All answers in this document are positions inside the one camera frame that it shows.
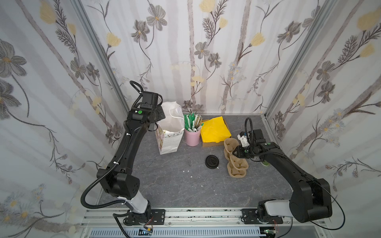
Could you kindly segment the white patterned paper bag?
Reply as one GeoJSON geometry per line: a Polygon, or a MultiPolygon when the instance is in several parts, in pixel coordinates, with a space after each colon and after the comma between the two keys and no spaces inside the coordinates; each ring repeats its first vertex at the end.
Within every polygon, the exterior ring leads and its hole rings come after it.
{"type": "Polygon", "coordinates": [[[160,155],[178,150],[185,130],[185,119],[182,107],[176,102],[164,102],[162,109],[165,119],[160,120],[155,131],[160,155]]]}

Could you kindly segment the brown pulp carrier top piece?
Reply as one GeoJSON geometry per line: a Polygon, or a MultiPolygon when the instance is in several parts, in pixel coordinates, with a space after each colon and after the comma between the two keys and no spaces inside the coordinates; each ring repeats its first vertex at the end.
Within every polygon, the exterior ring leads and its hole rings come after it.
{"type": "Polygon", "coordinates": [[[224,149],[230,154],[240,145],[240,142],[234,138],[227,138],[224,140],[224,149]]]}

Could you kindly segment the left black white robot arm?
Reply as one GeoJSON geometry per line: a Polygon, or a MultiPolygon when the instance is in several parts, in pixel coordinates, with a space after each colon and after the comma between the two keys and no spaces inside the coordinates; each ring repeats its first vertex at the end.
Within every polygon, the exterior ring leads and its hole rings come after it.
{"type": "Polygon", "coordinates": [[[144,135],[149,131],[151,124],[165,119],[161,106],[140,105],[132,108],[124,121],[126,133],[106,169],[99,169],[97,179],[86,188],[80,198],[83,207],[100,209],[114,204],[124,204],[132,212],[135,221],[146,224],[152,219],[151,205],[140,192],[140,180],[132,175],[136,154],[144,135]],[[104,191],[116,200],[104,204],[89,204],[87,194],[101,184],[104,191]]]}

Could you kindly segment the green paper cup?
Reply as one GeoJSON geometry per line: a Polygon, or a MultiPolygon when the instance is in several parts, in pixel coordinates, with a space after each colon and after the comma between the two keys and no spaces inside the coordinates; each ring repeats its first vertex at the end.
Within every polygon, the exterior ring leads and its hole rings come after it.
{"type": "Polygon", "coordinates": [[[266,167],[270,166],[270,163],[268,163],[267,161],[261,161],[261,164],[266,167]]]}

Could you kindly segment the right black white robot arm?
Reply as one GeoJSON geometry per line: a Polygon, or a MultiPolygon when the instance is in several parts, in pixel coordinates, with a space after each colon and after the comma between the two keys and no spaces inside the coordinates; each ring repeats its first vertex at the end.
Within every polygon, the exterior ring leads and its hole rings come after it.
{"type": "Polygon", "coordinates": [[[241,159],[258,157],[270,163],[292,187],[289,200],[264,200],[257,207],[257,219],[269,222],[275,217],[290,217],[300,223],[332,216],[332,201],[329,183],[310,175],[291,159],[274,142],[257,143],[248,147],[238,146],[233,155],[241,159]]]}

